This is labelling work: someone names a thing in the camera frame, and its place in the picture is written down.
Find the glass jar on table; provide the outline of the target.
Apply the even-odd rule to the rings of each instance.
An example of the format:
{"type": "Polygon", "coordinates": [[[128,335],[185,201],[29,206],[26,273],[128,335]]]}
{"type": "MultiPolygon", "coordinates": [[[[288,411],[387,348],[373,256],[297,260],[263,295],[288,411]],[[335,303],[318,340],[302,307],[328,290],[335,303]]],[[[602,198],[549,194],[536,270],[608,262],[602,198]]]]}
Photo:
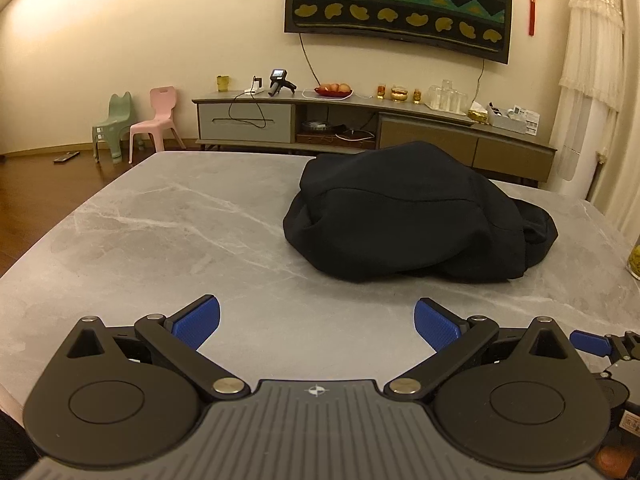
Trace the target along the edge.
{"type": "Polygon", "coordinates": [[[640,280],[640,237],[634,243],[627,258],[626,268],[635,280],[640,280]]]}

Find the pink plastic kids chair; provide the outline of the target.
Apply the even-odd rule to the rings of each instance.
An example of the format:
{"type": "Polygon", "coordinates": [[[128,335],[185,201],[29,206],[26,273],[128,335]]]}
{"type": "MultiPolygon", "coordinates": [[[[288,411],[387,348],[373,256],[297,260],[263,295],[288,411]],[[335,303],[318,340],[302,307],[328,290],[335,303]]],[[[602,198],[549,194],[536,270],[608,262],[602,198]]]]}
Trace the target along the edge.
{"type": "Polygon", "coordinates": [[[150,102],[154,110],[152,119],[137,122],[129,129],[128,164],[134,162],[134,137],[137,134],[148,134],[157,153],[165,151],[164,132],[169,130],[178,142],[180,148],[186,149],[186,144],[178,133],[172,112],[177,105],[177,90],[173,86],[158,87],[150,90],[150,102]]]}

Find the wall television with cloth cover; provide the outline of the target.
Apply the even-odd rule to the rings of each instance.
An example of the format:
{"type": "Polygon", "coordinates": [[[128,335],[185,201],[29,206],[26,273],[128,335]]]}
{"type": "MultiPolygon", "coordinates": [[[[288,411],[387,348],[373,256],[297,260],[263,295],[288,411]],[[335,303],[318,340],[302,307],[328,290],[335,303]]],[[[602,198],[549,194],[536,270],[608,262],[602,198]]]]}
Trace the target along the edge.
{"type": "Polygon", "coordinates": [[[384,37],[506,64],[512,0],[285,0],[286,32],[384,37]]]}

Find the black trousers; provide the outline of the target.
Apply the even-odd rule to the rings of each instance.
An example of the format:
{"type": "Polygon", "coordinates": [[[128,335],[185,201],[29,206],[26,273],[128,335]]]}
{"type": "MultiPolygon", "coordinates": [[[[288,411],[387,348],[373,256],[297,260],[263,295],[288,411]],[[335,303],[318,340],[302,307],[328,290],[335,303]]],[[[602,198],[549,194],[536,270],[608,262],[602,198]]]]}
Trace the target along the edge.
{"type": "Polygon", "coordinates": [[[515,280],[558,238],[547,211],[426,142],[311,159],[283,232],[316,269],[352,282],[515,280]]]}

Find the small yellow cup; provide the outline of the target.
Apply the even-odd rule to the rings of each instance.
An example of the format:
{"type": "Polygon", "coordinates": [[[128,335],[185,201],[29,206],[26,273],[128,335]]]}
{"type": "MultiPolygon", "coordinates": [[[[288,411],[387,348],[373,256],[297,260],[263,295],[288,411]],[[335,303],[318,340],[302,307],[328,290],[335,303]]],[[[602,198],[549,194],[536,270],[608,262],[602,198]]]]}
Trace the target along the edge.
{"type": "Polygon", "coordinates": [[[216,85],[218,92],[228,92],[230,86],[230,76],[218,75],[216,79],[216,85]]]}

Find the long grey TV cabinet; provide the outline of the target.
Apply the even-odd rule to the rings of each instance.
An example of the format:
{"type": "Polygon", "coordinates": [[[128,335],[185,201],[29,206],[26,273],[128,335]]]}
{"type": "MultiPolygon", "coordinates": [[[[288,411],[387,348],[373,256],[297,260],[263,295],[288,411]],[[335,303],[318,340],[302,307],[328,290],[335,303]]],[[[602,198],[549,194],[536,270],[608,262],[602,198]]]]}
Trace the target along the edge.
{"type": "Polygon", "coordinates": [[[482,125],[424,104],[362,96],[251,96],[239,91],[195,99],[202,148],[355,154],[427,142],[463,165],[508,181],[548,180],[555,149],[526,133],[482,125]]]}

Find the remote control on floor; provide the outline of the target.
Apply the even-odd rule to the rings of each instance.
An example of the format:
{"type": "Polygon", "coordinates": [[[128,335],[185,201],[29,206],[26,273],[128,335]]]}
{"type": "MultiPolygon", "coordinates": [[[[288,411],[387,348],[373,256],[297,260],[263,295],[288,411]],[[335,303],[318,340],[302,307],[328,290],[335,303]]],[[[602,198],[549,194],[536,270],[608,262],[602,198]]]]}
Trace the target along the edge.
{"type": "Polygon", "coordinates": [[[76,151],[76,152],[67,152],[63,155],[58,156],[53,162],[55,164],[66,164],[66,162],[69,162],[70,160],[73,160],[74,158],[78,157],[80,155],[80,151],[76,151]]]}

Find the green plastic kids chair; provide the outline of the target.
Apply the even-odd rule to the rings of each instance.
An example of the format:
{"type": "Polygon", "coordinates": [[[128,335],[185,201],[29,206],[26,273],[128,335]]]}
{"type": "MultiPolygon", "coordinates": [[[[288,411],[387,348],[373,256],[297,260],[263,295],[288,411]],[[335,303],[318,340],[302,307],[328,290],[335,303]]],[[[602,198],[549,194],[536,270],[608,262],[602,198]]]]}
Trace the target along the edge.
{"type": "Polygon", "coordinates": [[[122,96],[113,94],[108,102],[107,118],[92,127],[93,157],[97,164],[100,162],[100,142],[110,150],[114,164],[122,161],[122,136],[135,122],[131,93],[126,91],[122,96]]]}

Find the golden ornament bowl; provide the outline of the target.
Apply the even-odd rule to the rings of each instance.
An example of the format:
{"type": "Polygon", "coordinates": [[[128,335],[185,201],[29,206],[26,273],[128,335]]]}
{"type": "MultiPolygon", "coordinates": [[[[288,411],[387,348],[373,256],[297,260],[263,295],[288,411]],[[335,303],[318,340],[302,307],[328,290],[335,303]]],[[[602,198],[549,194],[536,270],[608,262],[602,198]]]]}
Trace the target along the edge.
{"type": "Polygon", "coordinates": [[[404,87],[393,86],[390,88],[390,99],[395,102],[406,102],[408,100],[408,90],[404,87]]]}

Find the white lace covered air conditioner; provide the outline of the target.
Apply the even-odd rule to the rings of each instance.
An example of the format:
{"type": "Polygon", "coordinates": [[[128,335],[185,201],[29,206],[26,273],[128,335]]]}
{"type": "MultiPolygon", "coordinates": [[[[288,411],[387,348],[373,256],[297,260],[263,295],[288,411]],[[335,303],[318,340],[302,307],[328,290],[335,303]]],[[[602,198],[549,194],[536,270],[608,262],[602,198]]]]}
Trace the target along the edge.
{"type": "Polygon", "coordinates": [[[622,104],[625,26],[620,0],[570,0],[568,8],[547,188],[584,198],[622,104]]]}

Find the red plate of fruit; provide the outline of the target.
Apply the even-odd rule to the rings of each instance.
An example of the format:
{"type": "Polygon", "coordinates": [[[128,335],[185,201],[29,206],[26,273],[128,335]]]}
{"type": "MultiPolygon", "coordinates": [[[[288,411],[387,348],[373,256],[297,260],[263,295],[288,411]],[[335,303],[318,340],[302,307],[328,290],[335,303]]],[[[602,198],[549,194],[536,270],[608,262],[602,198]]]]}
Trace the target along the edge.
{"type": "Polygon", "coordinates": [[[325,98],[347,99],[352,95],[352,87],[349,84],[320,84],[314,92],[325,98]]]}

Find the clear glass cup set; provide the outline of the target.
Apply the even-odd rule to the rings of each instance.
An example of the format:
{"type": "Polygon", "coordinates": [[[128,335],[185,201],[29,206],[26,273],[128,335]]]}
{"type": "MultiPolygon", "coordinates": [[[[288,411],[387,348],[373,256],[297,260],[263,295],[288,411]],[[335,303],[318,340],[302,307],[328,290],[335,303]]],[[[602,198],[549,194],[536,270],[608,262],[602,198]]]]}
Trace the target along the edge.
{"type": "Polygon", "coordinates": [[[451,80],[443,79],[440,84],[428,88],[425,105],[431,110],[450,114],[465,115],[469,110],[468,96],[454,88],[451,80]]]}

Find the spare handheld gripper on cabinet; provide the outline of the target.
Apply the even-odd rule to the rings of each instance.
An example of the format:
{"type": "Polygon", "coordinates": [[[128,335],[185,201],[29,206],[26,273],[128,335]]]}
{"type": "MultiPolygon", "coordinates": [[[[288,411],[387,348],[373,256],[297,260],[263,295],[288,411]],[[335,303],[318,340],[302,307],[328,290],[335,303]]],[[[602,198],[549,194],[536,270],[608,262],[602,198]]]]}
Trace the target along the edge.
{"type": "Polygon", "coordinates": [[[285,88],[295,93],[297,87],[291,81],[288,81],[288,71],[282,70],[282,68],[276,68],[270,74],[270,87],[268,94],[270,96],[276,96],[280,91],[285,88]]]}

